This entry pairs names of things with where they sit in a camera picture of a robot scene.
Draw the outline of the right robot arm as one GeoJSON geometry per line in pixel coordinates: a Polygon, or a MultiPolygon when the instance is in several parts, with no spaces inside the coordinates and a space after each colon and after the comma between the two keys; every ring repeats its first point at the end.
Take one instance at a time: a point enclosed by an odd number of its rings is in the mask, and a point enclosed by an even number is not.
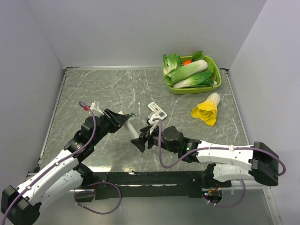
{"type": "Polygon", "coordinates": [[[182,161],[208,163],[204,179],[210,187],[229,180],[255,180],[265,186],[278,185],[279,156],[263,142],[247,146],[213,144],[187,138],[174,126],[162,132],[154,126],[146,126],[140,132],[133,128],[129,131],[133,136],[131,143],[140,152],[156,145],[176,153],[182,161]]]}

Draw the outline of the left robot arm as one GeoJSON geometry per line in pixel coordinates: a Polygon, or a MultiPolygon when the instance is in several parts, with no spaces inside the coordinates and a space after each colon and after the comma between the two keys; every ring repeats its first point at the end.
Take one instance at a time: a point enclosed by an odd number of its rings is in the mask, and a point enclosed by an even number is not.
{"type": "Polygon", "coordinates": [[[129,120],[129,114],[105,109],[100,116],[86,118],[75,136],[42,170],[17,187],[2,192],[3,220],[14,225],[32,225],[40,213],[74,188],[92,185],[91,169],[82,164],[94,147],[108,134],[118,131],[129,120]]]}

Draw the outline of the plain white remote control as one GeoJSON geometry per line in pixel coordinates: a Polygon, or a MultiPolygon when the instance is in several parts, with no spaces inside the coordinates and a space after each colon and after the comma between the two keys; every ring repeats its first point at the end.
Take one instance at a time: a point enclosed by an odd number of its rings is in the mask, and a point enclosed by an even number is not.
{"type": "Polygon", "coordinates": [[[135,128],[132,126],[129,120],[127,120],[123,125],[122,128],[124,128],[130,135],[132,139],[137,139],[139,137],[139,134],[135,130],[135,128]]]}

